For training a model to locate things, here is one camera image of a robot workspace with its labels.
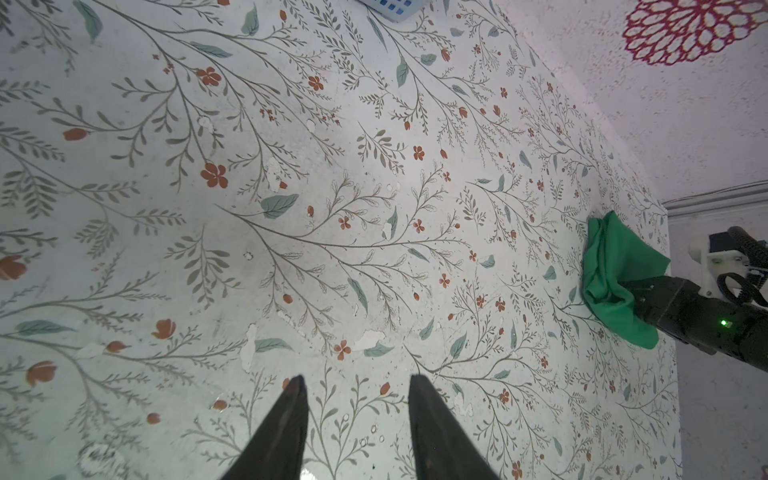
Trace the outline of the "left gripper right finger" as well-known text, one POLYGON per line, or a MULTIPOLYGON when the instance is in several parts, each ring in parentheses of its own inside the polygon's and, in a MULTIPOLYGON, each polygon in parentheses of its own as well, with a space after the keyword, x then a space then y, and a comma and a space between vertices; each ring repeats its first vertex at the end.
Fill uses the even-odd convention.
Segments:
POLYGON ((409 419, 418 479, 499 479, 424 375, 410 378, 409 419))

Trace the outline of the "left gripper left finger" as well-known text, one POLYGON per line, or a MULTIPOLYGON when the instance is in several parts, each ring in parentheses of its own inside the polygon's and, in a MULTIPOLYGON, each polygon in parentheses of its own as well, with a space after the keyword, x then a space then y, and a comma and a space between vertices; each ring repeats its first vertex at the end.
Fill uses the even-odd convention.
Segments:
POLYGON ((304 377, 298 375, 290 379, 222 479, 299 479, 308 417, 306 383, 304 377))

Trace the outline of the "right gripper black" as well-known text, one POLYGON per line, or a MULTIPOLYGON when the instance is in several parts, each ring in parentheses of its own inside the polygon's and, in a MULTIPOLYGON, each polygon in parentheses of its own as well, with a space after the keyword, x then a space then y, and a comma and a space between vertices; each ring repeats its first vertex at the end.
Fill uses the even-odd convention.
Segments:
POLYGON ((714 355, 723 353, 767 370, 767 310, 699 294, 695 283, 660 276, 622 284, 634 314, 657 330, 714 355))

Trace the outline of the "green tank top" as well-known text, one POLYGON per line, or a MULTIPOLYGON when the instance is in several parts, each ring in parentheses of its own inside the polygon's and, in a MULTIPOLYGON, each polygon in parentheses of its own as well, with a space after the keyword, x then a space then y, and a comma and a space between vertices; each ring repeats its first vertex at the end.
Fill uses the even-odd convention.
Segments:
POLYGON ((588 221, 581 295, 594 316, 612 333, 644 349, 659 341, 658 330, 634 314, 634 295, 625 282, 662 276, 670 259, 647 245, 616 212, 588 221))

